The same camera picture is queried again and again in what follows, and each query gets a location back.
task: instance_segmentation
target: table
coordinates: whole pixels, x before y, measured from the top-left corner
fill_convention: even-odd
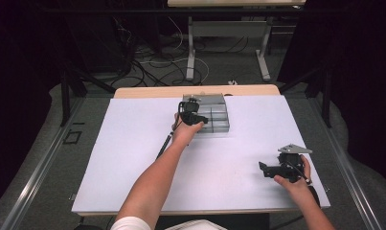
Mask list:
[[[281,7],[302,6],[306,0],[169,0],[169,7],[193,8],[193,7]],[[270,81],[270,74],[264,59],[268,39],[271,34],[273,17],[266,21],[193,21],[189,17],[189,59],[186,74],[187,80],[193,79],[195,49],[193,38],[195,36],[254,36],[262,37],[261,48],[256,50],[261,77],[264,81]]]
[[[155,160],[182,94],[211,93],[234,95],[225,96],[230,131],[226,137],[195,136],[182,154],[162,215],[297,210],[286,190],[263,177],[258,165],[278,165],[277,149],[287,144],[305,146],[284,96],[274,85],[222,85],[118,89],[72,211],[115,215],[139,174]],[[321,205],[330,207],[305,156]]]

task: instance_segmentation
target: human hand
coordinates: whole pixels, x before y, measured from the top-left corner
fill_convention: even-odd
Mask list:
[[[178,114],[175,113],[174,114],[174,120],[177,119],[177,116]],[[179,144],[179,145],[182,145],[182,146],[187,146],[191,140],[193,139],[193,137],[195,136],[195,134],[202,128],[204,127],[204,123],[203,122],[200,122],[196,125],[192,125],[192,126],[188,126],[186,125],[185,123],[183,123],[183,121],[181,120],[181,118],[178,118],[178,121],[176,123],[174,123],[172,129],[174,130],[174,133],[172,135],[172,142],[174,144]]]
[[[301,159],[304,163],[304,175],[308,179],[311,179],[311,167],[309,165],[309,162],[303,155],[301,155]],[[310,200],[314,200],[306,181],[302,177],[295,183],[291,183],[279,175],[275,175],[274,180],[280,185],[282,185],[285,189],[287,189],[291,199],[293,199],[293,201],[297,205],[301,206],[302,204],[309,202]]]

